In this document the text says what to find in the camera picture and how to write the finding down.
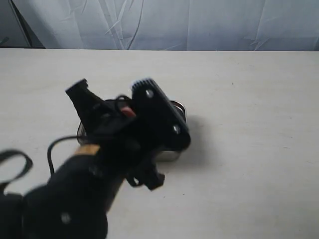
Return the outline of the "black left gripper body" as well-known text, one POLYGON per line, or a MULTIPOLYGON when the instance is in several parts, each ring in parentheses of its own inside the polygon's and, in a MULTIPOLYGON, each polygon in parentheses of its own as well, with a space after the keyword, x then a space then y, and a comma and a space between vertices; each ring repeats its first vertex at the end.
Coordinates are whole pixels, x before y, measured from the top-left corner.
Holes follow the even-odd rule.
MULTIPOLYGON (((89 91, 86 79, 72 85, 66 94, 71 102, 99 98, 89 91)), ((161 149, 160 141, 139 116, 113 118, 109 125, 99 126, 86 138, 87 143, 100 145, 102 162, 131 186, 145 185, 154 190, 164 184, 165 176, 158 172, 154 160, 161 149)))

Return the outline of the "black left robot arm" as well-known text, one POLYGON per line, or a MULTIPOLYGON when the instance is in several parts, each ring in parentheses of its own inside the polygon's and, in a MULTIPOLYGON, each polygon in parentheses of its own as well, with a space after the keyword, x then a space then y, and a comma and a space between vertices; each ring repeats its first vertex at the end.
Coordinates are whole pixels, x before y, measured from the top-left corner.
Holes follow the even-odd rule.
POLYGON ((0 194, 3 239, 104 239, 107 213, 121 184, 157 189, 165 176, 155 156, 177 145, 175 113, 152 79, 136 82, 132 96, 103 100, 81 80, 66 90, 86 131, 85 144, 46 184, 25 195, 0 194))

